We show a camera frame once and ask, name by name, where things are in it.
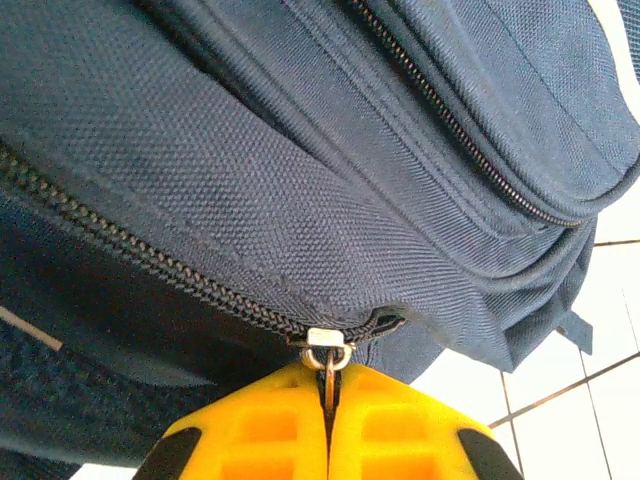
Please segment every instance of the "white tile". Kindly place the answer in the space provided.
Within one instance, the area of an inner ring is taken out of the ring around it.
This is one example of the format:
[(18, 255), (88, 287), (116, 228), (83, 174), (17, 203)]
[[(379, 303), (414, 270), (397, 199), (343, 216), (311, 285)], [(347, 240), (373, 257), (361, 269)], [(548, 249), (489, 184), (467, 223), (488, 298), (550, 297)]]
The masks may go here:
[(640, 478), (640, 359), (592, 380), (591, 393), (613, 480)]
[(136, 473), (135, 468), (107, 467), (85, 463), (71, 480), (131, 480)]
[(445, 350), (411, 385), (479, 422), (507, 415), (500, 372), (451, 350)]
[(553, 332), (520, 364), (504, 376), (511, 411), (531, 405), (584, 378), (578, 347)]
[(619, 272), (619, 281), (622, 283), (636, 343), (640, 347), (640, 244), (601, 248), (615, 248), (624, 258), (625, 268)]
[(511, 430), (511, 422), (504, 423), (493, 430), (493, 437), (500, 444), (502, 449), (506, 452), (507, 456), (511, 460), (518, 471), (520, 470), (520, 464), (518, 462), (518, 453), (516, 450), (516, 441), (513, 438), (513, 431)]
[(640, 182), (598, 217), (596, 243), (640, 239)]
[(527, 480), (609, 478), (586, 385), (513, 421)]
[(593, 325), (593, 355), (583, 354), (588, 375), (638, 351), (623, 296), (623, 285), (630, 279), (631, 251), (620, 246), (596, 248), (573, 305)]

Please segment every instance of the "zipper pull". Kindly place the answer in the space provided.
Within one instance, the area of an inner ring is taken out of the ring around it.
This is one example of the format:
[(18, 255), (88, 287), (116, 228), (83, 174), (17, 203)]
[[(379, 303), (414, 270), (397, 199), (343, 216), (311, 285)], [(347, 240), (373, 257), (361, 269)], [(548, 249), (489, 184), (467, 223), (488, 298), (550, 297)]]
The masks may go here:
[[(340, 330), (325, 328), (310, 328), (307, 331), (307, 340), (302, 343), (302, 363), (312, 370), (324, 372), (323, 409), (325, 417), (333, 423), (336, 406), (336, 372), (347, 366), (351, 360), (354, 343), (345, 343), (344, 333)], [(314, 354), (314, 349), (327, 350), (327, 362), (322, 363)]]

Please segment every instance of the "backpack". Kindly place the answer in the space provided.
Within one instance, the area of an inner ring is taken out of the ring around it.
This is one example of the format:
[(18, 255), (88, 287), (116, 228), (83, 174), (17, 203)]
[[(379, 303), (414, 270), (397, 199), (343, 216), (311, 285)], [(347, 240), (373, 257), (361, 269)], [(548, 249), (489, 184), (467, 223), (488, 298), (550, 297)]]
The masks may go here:
[(3, 2), (5, 468), (137, 466), (310, 327), (405, 382), (588, 350), (640, 172), (640, 9), (592, 3)]

